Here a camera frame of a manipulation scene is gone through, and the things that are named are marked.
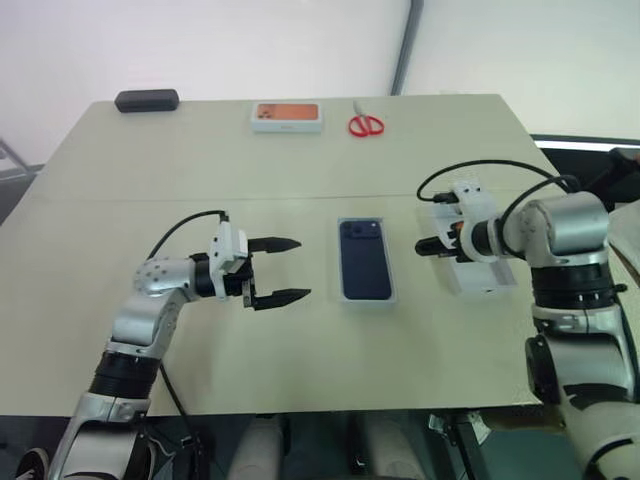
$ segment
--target scissors handle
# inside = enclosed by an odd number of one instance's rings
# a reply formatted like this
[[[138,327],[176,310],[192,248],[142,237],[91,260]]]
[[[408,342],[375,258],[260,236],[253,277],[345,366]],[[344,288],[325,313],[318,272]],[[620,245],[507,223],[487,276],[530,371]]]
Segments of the scissors handle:
[[[349,133],[356,137],[380,135],[384,132],[384,123],[371,115],[356,115],[349,121]]]

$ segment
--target beige table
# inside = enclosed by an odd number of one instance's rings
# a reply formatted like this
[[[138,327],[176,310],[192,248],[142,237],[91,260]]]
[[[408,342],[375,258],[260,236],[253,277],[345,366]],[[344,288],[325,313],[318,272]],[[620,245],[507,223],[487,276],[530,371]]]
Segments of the beige table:
[[[511,262],[519,282],[511,292],[454,296],[438,261],[413,251],[431,233],[414,190],[435,169],[475,158],[552,167],[497,96],[362,99],[387,125],[368,139],[346,133],[351,100],[322,104],[320,135],[253,134],[250,102],[135,115],[91,106],[0,228],[0,414],[70,415],[136,266],[176,220],[210,208],[227,209],[249,236],[302,241],[287,254],[256,256],[260,293],[313,292],[264,312],[238,299],[188,305],[165,360],[190,412],[532,402],[523,353],[533,333],[528,268]],[[502,204],[538,181],[507,167],[468,175]],[[384,217],[395,306],[339,301],[341,216]],[[204,251],[214,226],[189,224],[163,251]],[[615,258],[612,268],[632,285]],[[637,336],[638,292],[623,300]],[[161,381],[152,399],[153,414],[176,413]]]

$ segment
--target black case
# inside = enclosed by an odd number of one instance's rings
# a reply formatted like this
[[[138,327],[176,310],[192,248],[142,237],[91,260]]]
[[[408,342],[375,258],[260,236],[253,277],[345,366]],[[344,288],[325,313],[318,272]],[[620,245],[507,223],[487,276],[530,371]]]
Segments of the black case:
[[[166,90],[125,90],[115,100],[116,108],[122,113],[168,112],[178,108],[178,92]]]

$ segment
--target wire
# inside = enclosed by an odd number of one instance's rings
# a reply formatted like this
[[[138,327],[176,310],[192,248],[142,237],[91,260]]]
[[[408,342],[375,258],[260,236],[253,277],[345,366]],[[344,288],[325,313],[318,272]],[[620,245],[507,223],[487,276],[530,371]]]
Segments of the wire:
[[[158,250],[160,250],[160,247],[162,247],[162,245],[164,245],[164,243],[169,239],[169,237],[173,235],[173,233],[177,229],[179,229],[181,226],[183,226],[185,223],[190,222],[191,220],[195,220],[196,218],[206,217],[208,215],[218,215],[220,217],[221,222],[229,220],[229,215],[227,215],[227,212],[225,212],[224,210],[205,210],[204,212],[198,212],[198,213],[194,213],[193,215],[189,215],[188,217],[185,217],[182,220],[180,220],[169,230],[167,230],[167,232],[160,238],[160,240],[158,240],[158,243],[156,243],[155,246],[151,249],[151,252],[149,252],[149,255],[147,256],[147,260],[155,257],[156,254],[158,253]]]
[[[147,438],[149,439],[149,441],[153,442],[162,452],[162,454],[167,457],[167,458],[173,458],[176,456],[176,452],[168,452],[166,448],[164,448],[164,445],[162,445],[162,442],[160,440],[158,440],[155,437],[152,437],[151,435],[147,434]]]
[[[160,248],[162,248],[165,242],[169,239],[169,237],[173,235],[173,233],[176,230],[178,230],[180,227],[182,227],[185,223],[188,223],[191,220],[195,220],[196,218],[206,217],[210,215],[219,216],[220,222],[229,220],[229,215],[227,215],[227,212],[225,212],[224,210],[205,210],[203,212],[198,212],[198,213],[194,213],[193,215],[189,215],[188,217],[185,217],[182,220],[180,220],[169,230],[167,230],[167,232],[160,238],[160,240],[158,240],[158,242],[151,249],[151,252],[149,252],[149,255],[147,256],[147,260],[155,257],[158,251],[160,250]],[[193,424],[191,423],[191,420],[189,419],[189,415],[187,415],[187,412],[182,406],[182,402],[180,401],[180,398],[178,397],[178,394],[176,393],[175,388],[173,388],[173,384],[171,383],[171,380],[169,380],[169,375],[167,374],[167,370],[165,369],[164,363],[162,362],[160,362],[160,375],[162,375],[162,379],[164,380],[164,383],[167,386],[167,391],[171,396],[171,400],[173,400],[173,403],[178,409],[178,412],[180,413],[180,418],[182,418],[182,422],[184,423],[184,426],[187,429],[187,432],[189,433],[191,440],[193,441],[193,448],[194,448],[194,454],[195,454],[194,473],[195,473],[196,479],[200,480],[200,458],[204,453],[202,448],[202,442],[200,441],[198,432],[196,431]]]
[[[536,167],[534,165],[529,165],[528,163],[517,162],[515,160],[493,160],[493,159],[470,160],[468,162],[461,162],[461,163],[455,163],[453,165],[449,165],[448,167],[438,170],[437,172],[430,175],[429,177],[427,177],[427,179],[424,182],[420,184],[420,186],[418,187],[418,190],[416,191],[416,196],[418,197],[419,200],[422,200],[423,202],[433,202],[434,201],[433,197],[424,197],[422,195],[422,190],[424,190],[424,188],[429,183],[431,183],[434,179],[436,179],[440,175],[444,175],[447,172],[451,172],[459,168],[472,167],[474,165],[508,165],[511,167],[523,168],[525,170],[535,172],[547,179],[554,178],[553,174],[547,172],[546,170],[543,170],[542,168]],[[569,193],[569,190],[566,189],[564,186],[560,186],[560,188],[562,188],[565,192]]]
[[[531,194],[551,184],[556,184],[563,190],[565,190],[565,188],[568,188],[570,192],[567,193],[580,191],[580,181],[573,175],[558,175],[556,177],[547,178],[545,181],[534,185],[518,198],[516,198],[513,202],[511,202],[511,204],[507,207],[507,209],[500,217],[500,220],[498,222],[498,240],[500,241],[500,245],[502,245],[502,248],[504,248],[507,253],[510,253],[514,257],[524,260],[524,255],[522,254],[522,252],[516,252],[515,250],[513,250],[509,245],[507,245],[507,242],[504,239],[504,228],[507,224],[507,220],[509,219],[509,215],[511,215],[511,213],[513,213],[518,205],[520,205]]]
[[[145,427],[147,429],[152,429],[153,433],[155,435],[157,435],[158,437],[161,437],[163,440],[165,440],[168,444],[170,444],[173,448],[181,448],[180,445],[178,445],[176,442],[174,442],[171,438],[169,438],[169,436],[164,433],[162,430],[160,430],[157,426],[155,426],[153,423],[151,422],[146,422],[145,423]]]

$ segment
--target red scissors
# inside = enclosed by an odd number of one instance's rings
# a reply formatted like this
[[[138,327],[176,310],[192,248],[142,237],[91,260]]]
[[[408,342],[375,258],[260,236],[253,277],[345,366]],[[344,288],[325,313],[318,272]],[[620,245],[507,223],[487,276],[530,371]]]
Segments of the red scissors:
[[[354,100],[353,110],[356,116],[349,120],[349,133],[356,137],[368,137],[369,135],[380,135],[384,132],[384,123],[376,117],[365,115],[360,109],[358,102]]]

